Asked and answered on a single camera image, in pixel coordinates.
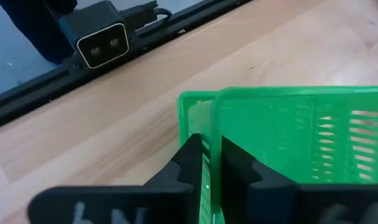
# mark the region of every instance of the wooden surface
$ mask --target wooden surface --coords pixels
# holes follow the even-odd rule
[[[143,184],[175,101],[236,85],[378,85],[378,0],[259,0],[0,128],[0,223],[55,185]]]

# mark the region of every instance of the black cable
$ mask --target black cable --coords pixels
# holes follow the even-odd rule
[[[154,14],[156,14],[156,15],[165,15],[165,16],[167,16],[167,17],[172,16],[172,12],[169,11],[168,9],[164,9],[164,8],[155,8],[153,11],[154,11]]]

